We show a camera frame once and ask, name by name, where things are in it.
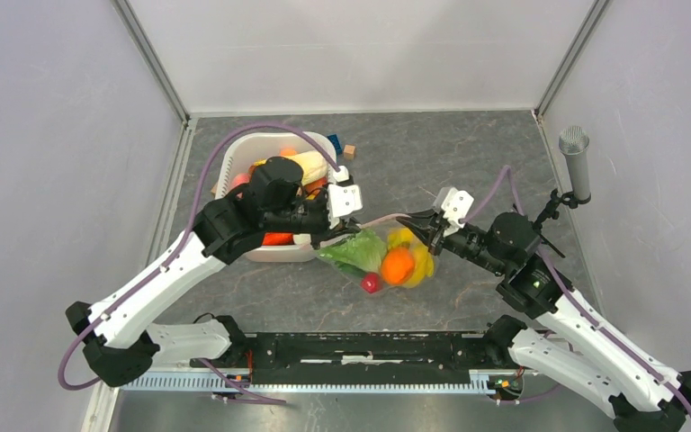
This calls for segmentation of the yellow banana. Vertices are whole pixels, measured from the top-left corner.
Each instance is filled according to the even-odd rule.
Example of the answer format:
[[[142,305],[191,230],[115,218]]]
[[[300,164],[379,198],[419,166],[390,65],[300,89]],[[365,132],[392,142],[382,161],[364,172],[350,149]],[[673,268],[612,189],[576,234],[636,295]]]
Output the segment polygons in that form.
[[[402,285],[393,285],[402,288],[415,288],[426,279],[435,275],[435,259],[429,253],[427,247],[422,244],[407,228],[393,229],[387,237],[388,250],[396,247],[407,247],[415,258],[415,270],[413,275]]]

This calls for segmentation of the orange bell pepper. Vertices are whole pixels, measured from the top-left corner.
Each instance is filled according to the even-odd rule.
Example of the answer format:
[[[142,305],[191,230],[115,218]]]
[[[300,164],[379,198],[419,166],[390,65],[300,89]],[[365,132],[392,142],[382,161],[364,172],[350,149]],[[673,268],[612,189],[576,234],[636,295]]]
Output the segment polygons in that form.
[[[408,247],[394,247],[388,250],[381,261],[380,275],[390,285],[402,285],[414,273],[415,258]]]

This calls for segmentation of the clear zip top bag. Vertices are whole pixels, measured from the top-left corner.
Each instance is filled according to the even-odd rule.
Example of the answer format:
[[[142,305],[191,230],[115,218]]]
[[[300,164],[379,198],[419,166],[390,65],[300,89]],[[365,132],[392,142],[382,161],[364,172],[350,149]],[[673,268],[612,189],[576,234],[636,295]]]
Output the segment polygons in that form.
[[[360,223],[357,232],[326,242],[316,256],[369,294],[418,288],[435,277],[437,258],[399,222],[405,216],[393,213]]]

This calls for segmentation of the yellow crinkled lettuce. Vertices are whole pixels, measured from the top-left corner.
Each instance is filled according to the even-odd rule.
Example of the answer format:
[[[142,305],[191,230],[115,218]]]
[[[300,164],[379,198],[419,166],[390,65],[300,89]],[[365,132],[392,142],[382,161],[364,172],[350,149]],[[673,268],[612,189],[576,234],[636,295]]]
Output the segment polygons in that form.
[[[291,185],[308,185],[325,177],[328,162],[317,151],[311,150],[294,155],[277,155],[259,159],[248,169],[253,183],[283,182]]]

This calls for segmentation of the green napa cabbage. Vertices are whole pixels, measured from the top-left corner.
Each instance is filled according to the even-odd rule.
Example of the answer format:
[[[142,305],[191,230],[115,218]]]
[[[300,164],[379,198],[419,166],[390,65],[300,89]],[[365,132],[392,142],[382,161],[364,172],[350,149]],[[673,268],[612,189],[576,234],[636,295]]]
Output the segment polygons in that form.
[[[318,257],[334,265],[350,265],[366,273],[377,273],[387,253],[386,242],[372,229],[363,229],[322,247]]]

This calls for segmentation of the red apple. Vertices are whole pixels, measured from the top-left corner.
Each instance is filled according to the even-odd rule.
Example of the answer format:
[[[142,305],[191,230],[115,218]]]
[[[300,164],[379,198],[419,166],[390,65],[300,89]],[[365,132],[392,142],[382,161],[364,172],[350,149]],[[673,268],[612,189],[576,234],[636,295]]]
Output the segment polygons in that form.
[[[376,273],[367,273],[362,278],[360,286],[369,294],[378,293],[382,289],[381,278]]]

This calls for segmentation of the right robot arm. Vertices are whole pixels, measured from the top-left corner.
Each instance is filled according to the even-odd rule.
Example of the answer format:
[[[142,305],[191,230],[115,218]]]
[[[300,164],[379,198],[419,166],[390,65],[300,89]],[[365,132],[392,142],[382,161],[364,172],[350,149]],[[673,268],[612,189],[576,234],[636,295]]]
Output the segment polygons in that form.
[[[691,422],[691,371],[656,360],[593,308],[542,256],[526,216],[501,213],[485,230],[453,224],[437,210],[398,221],[432,254],[448,251],[499,276],[497,291],[512,309],[569,343],[556,346],[504,315],[484,336],[491,365],[515,363],[549,377],[603,411],[618,431],[679,431]]]

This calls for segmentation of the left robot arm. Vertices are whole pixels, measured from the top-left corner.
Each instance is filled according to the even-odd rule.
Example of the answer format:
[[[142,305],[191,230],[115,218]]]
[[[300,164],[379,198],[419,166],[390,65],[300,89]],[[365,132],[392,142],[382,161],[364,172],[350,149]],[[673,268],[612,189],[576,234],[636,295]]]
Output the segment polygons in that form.
[[[285,157],[257,167],[248,182],[208,202],[155,262],[93,304],[66,310],[95,378],[110,387],[138,379],[154,365],[198,358],[239,365],[247,343],[226,320],[157,325],[155,319],[196,284],[260,248],[268,232],[307,234],[310,244],[356,232],[352,214],[363,207],[360,187],[345,167],[329,172],[314,196],[303,170]]]

